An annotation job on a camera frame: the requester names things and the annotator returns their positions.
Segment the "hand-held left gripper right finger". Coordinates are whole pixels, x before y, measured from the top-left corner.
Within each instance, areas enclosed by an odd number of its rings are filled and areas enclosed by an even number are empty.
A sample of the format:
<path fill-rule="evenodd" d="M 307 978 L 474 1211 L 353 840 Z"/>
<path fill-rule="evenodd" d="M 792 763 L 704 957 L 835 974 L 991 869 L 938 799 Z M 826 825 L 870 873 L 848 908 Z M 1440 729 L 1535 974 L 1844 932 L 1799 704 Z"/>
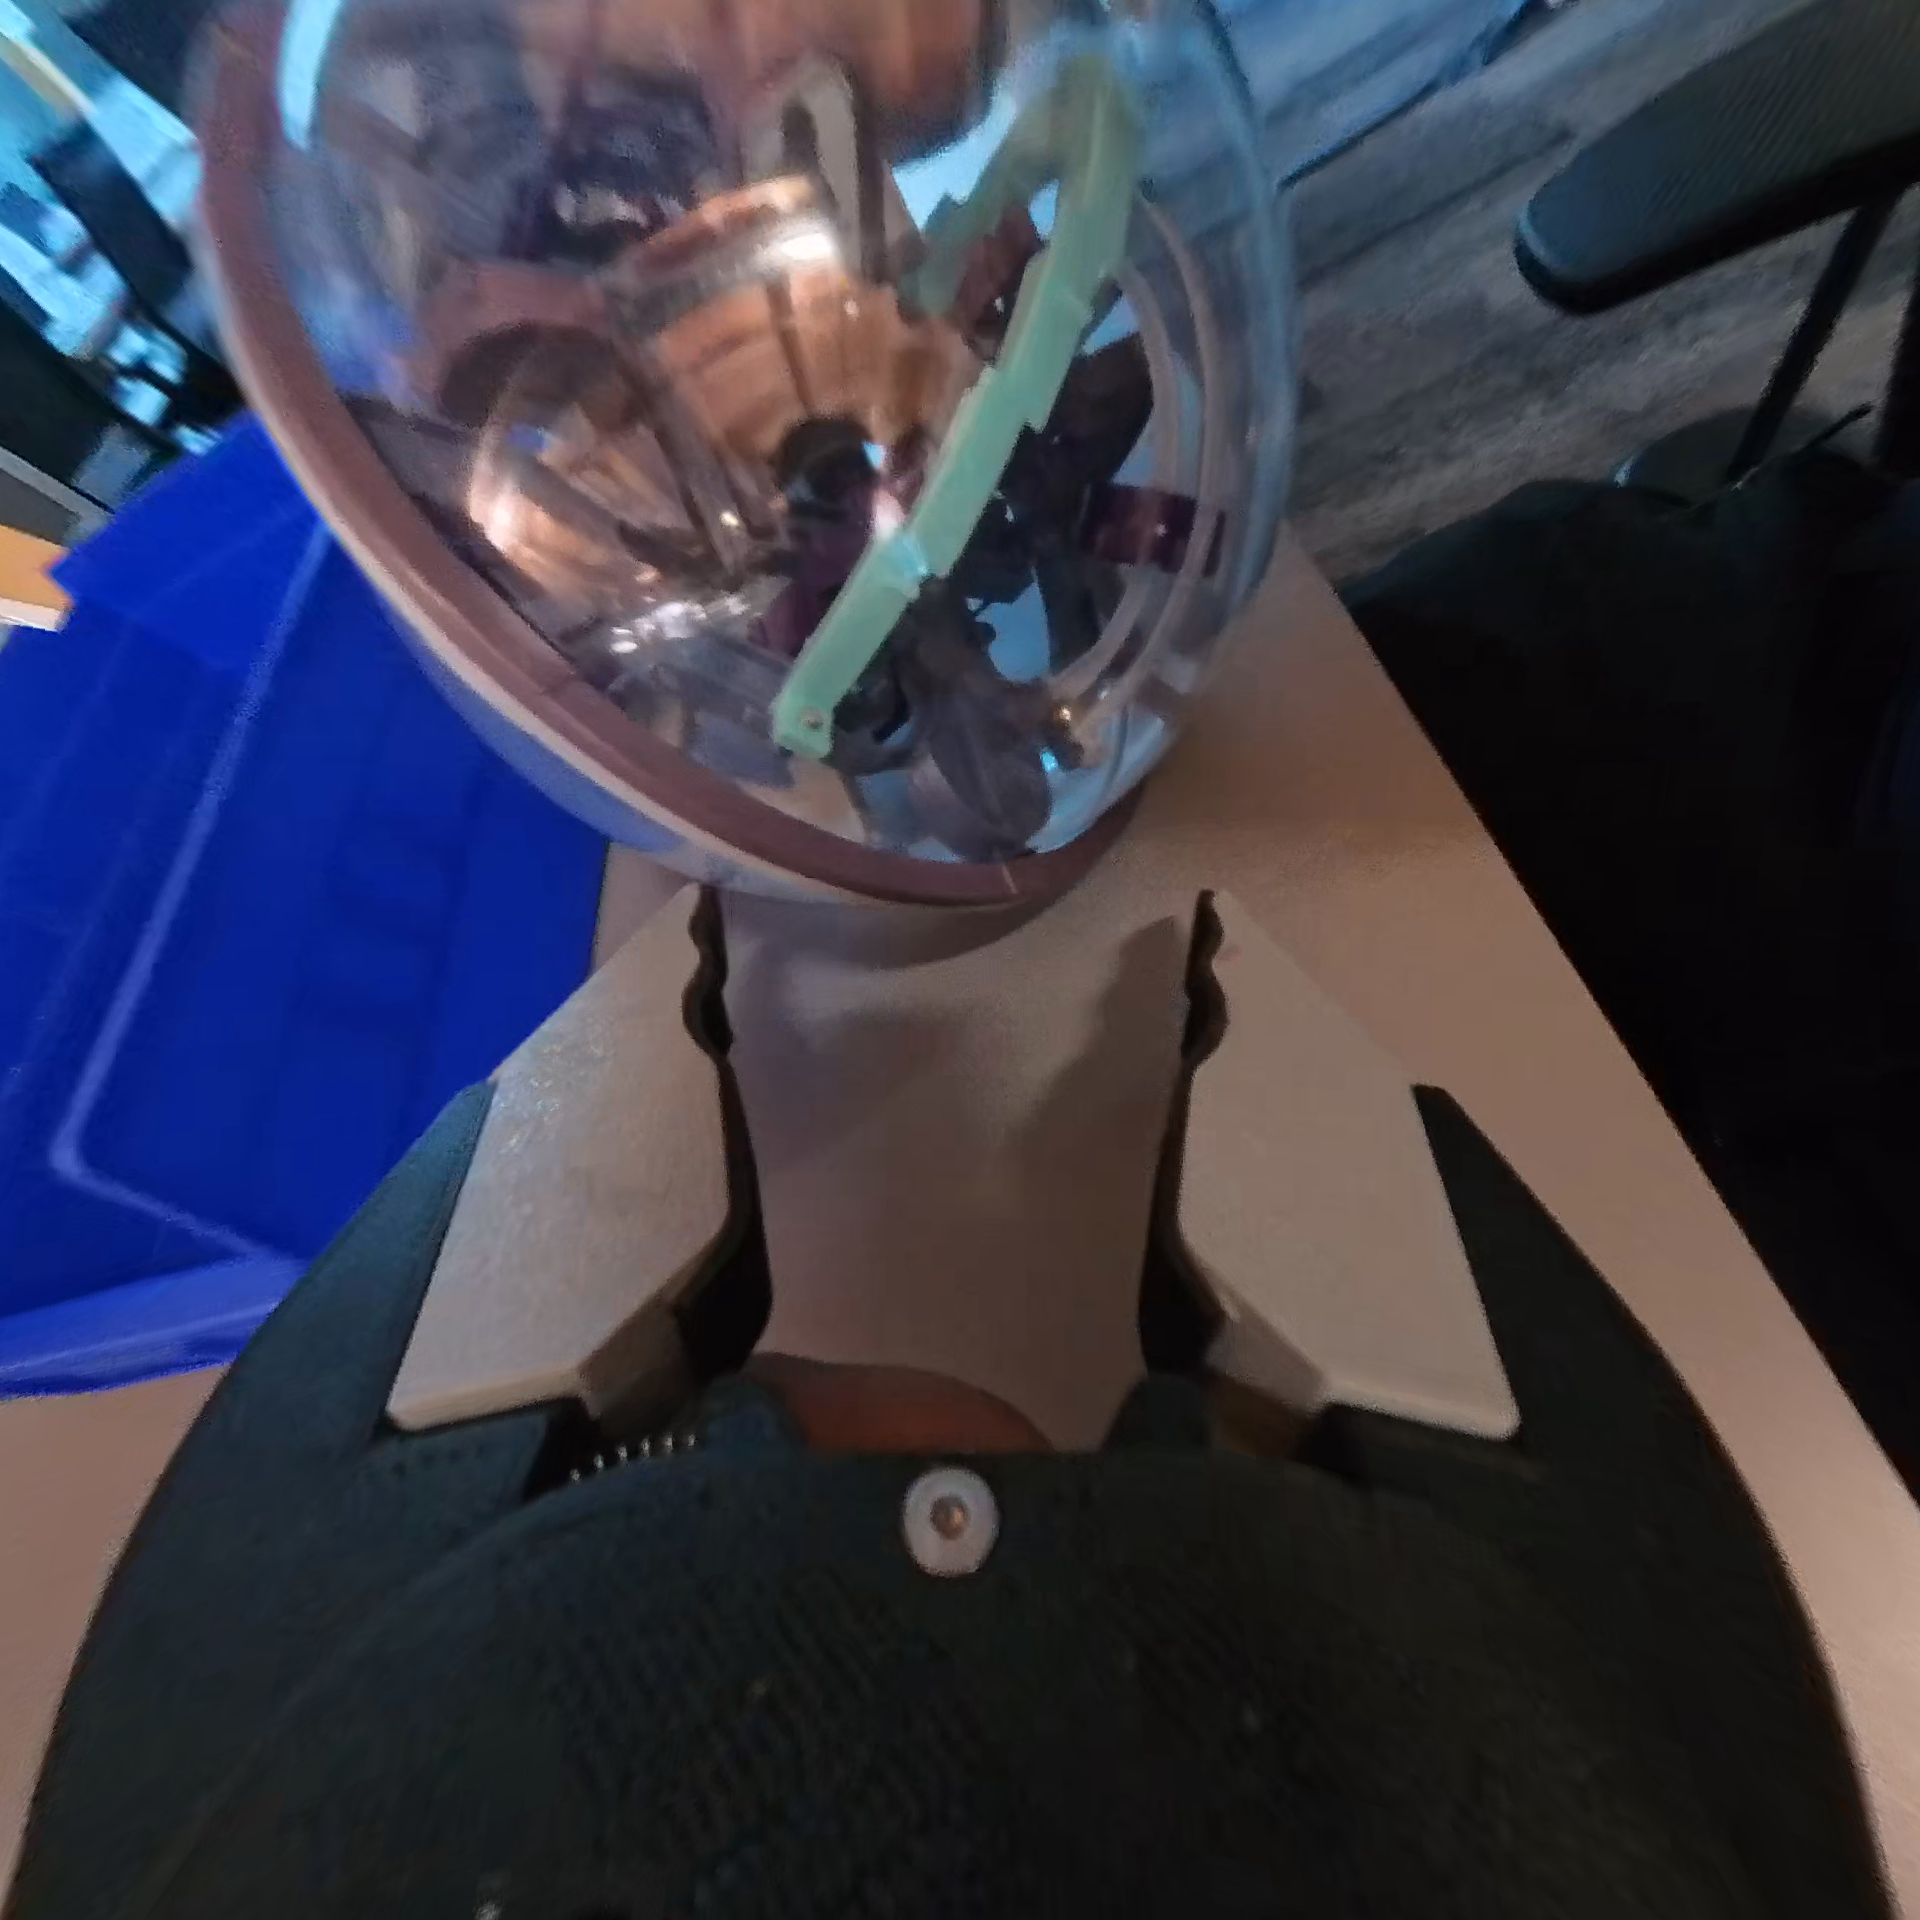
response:
<path fill-rule="evenodd" d="M 1151 1373 L 1505 1443 L 1515 1393 L 1403 1062 L 1199 895 L 1141 1272 Z"/>

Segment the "clear maze ball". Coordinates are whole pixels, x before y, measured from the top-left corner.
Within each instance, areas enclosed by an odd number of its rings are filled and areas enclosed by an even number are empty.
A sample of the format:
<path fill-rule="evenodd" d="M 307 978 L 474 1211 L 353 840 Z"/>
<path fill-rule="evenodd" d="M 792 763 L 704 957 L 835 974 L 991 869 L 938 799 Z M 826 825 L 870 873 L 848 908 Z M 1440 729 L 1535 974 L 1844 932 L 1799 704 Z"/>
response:
<path fill-rule="evenodd" d="M 1098 864 L 1286 515 L 1213 6 L 225 6 L 189 99 L 243 397 L 500 756 L 735 891 Z"/>

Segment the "blue plastic bin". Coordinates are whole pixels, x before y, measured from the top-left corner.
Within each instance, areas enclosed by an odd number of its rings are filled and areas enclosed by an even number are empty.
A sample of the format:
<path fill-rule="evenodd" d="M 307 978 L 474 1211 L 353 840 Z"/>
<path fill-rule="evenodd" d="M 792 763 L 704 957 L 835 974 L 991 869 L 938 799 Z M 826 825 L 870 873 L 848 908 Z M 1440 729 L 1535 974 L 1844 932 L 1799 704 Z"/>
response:
<path fill-rule="evenodd" d="M 243 419 L 2 652 L 2 1393 L 229 1364 L 589 974 L 608 840 Z"/>

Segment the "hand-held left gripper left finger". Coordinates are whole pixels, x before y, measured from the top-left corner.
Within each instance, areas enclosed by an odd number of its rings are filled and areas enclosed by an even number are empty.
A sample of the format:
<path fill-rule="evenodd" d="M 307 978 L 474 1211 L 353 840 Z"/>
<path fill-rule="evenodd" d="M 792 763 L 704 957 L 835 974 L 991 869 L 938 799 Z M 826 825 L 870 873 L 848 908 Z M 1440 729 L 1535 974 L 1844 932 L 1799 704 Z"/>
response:
<path fill-rule="evenodd" d="M 724 910 L 681 886 L 492 1072 L 390 1417 L 653 1431 L 772 1308 Z"/>

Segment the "black office chair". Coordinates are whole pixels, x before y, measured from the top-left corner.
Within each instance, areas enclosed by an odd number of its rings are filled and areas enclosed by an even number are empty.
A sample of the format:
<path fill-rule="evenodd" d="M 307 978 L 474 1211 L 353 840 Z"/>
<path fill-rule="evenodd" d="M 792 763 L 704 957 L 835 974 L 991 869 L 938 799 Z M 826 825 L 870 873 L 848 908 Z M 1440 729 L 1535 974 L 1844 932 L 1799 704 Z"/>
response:
<path fill-rule="evenodd" d="M 1839 222 L 1756 405 L 1646 445 L 1616 485 L 1694 505 L 1850 428 L 1855 414 L 1824 419 L 1800 397 L 1916 181 L 1918 6 L 1830 3 L 1671 82 L 1532 195 L 1515 266 L 1567 316 Z"/>

